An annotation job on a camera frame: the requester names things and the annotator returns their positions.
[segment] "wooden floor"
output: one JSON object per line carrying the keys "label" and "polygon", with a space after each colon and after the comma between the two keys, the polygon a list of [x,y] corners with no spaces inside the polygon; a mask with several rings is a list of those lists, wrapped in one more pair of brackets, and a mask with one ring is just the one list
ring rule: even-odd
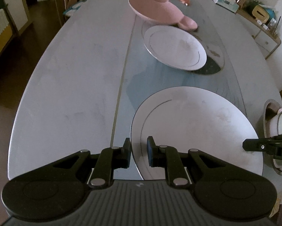
{"label": "wooden floor", "polygon": [[0,224],[7,219],[1,190],[8,181],[8,147],[15,114],[36,64],[60,29],[50,1],[27,3],[33,24],[0,56]]}

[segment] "table surface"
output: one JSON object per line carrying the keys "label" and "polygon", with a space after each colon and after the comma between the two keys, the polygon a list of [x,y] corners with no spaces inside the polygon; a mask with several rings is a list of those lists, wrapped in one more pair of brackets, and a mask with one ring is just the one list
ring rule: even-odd
{"label": "table surface", "polygon": [[[195,35],[217,45],[224,55],[223,70],[199,75],[172,69],[149,55],[142,42],[149,25],[135,16],[127,1],[88,0],[44,52],[16,114],[9,179],[81,149],[100,153],[122,146],[136,108],[151,94],[172,86],[218,93],[263,136],[264,103],[282,101],[265,59],[235,14],[212,0],[191,0],[191,6],[180,7],[198,22]],[[114,175],[140,179],[132,160],[129,169],[117,169]],[[263,176],[282,190],[282,176],[267,160]]]}

